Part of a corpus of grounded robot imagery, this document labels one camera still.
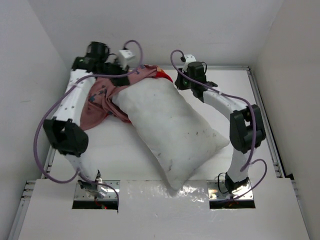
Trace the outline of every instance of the white pillow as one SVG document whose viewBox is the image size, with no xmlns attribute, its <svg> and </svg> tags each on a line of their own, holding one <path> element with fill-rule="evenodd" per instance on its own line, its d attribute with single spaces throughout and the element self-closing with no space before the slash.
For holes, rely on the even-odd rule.
<svg viewBox="0 0 320 240">
<path fill-rule="evenodd" d="M 163 168 L 174 190 L 229 144 L 166 78 L 145 78 L 113 96 Z"/>
</svg>

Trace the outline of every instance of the silver plate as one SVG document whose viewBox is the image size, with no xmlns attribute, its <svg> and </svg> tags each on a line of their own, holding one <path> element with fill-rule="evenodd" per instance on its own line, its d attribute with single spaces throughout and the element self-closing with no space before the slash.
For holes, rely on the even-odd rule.
<svg viewBox="0 0 320 240">
<path fill-rule="evenodd" d="M 119 180 L 103 180 L 105 184 L 108 184 L 109 186 L 113 187 L 116 192 L 120 193 L 120 181 Z M 116 201 L 117 195 L 116 193 L 108 188 L 108 193 L 104 197 L 103 201 Z M 74 201 L 94 201 L 95 198 L 93 195 L 90 195 L 87 193 L 84 189 L 81 189 L 80 185 L 76 183 L 75 192 L 74 192 Z"/>
<path fill-rule="evenodd" d="M 229 193 L 223 194 L 224 192 L 227 191 L 224 180 L 220 181 L 220 189 L 223 193 L 219 191 L 217 180 L 207 181 L 207 186 L 208 186 L 208 195 L 209 195 L 210 202 L 225 201 L 230 199 Z M 238 189 L 234 190 L 232 194 L 233 196 L 239 196 L 246 193 L 250 189 L 251 189 L 251 183 L 250 181 L 248 181 L 247 185 L 239 187 Z M 254 200 L 254 195 L 252 191 L 249 191 L 247 194 L 237 199 L 238 202 L 253 201 L 253 200 Z"/>
</svg>

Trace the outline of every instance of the white wall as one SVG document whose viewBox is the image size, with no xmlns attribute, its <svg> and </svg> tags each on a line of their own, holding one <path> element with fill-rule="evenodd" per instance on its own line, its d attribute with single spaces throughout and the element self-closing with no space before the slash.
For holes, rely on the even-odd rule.
<svg viewBox="0 0 320 240">
<path fill-rule="evenodd" d="M 248 65 L 258 56 L 283 2 L 28 1 L 67 66 L 91 41 L 117 51 L 129 39 L 141 42 L 148 64 L 170 65 L 171 51 L 179 48 L 208 64 Z"/>
<path fill-rule="evenodd" d="M 33 138 L 69 73 L 26 0 L 0 7 L 0 239 L 7 239 L 26 180 L 40 176 Z M 39 139 L 45 159 L 48 143 Z"/>
<path fill-rule="evenodd" d="M 320 239 L 320 1 L 286 0 L 254 69 L 312 239 Z"/>
</svg>

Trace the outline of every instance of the red fabric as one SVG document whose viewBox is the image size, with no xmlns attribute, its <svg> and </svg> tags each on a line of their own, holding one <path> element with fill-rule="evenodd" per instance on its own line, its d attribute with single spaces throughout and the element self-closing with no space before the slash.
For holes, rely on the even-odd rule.
<svg viewBox="0 0 320 240">
<path fill-rule="evenodd" d="M 114 115 L 129 123 L 128 116 L 113 104 L 112 97 L 145 78 L 166 78 L 173 83 L 171 77 L 156 65 L 141 65 L 135 73 L 127 77 L 129 85 L 125 86 L 117 87 L 109 78 L 98 77 L 84 104 L 80 127 L 83 130 L 91 129 L 99 125 L 108 115 Z"/>
</svg>

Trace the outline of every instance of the metal mounting plate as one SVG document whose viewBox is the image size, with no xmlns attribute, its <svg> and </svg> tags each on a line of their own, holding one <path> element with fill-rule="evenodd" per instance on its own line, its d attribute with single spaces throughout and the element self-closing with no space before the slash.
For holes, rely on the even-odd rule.
<svg viewBox="0 0 320 240">
<path fill-rule="evenodd" d="M 225 181 L 220 180 L 220 189 L 224 193 L 227 191 L 225 187 Z M 235 201 L 227 201 L 230 199 L 229 193 L 221 193 L 218 188 L 217 180 L 207 181 L 208 186 L 208 195 L 210 209 L 243 209 L 243 208 L 255 208 L 254 194 L 252 191 L 249 191 L 244 196 L 236 199 Z M 251 189 L 251 183 L 248 181 L 247 185 L 241 186 L 238 189 L 234 190 L 232 194 L 234 196 L 242 195 Z"/>
<path fill-rule="evenodd" d="M 119 180 L 103 180 L 103 183 L 108 184 L 112 186 L 116 192 L 119 194 L 120 192 L 120 181 Z M 104 197 L 104 199 L 98 199 L 97 201 L 117 201 L 117 195 L 116 193 L 108 188 L 108 193 Z M 75 192 L 74 192 L 74 198 L 73 201 L 91 201 L 93 202 L 95 200 L 94 196 L 89 195 L 84 189 L 81 189 L 79 183 L 76 183 Z"/>
</svg>

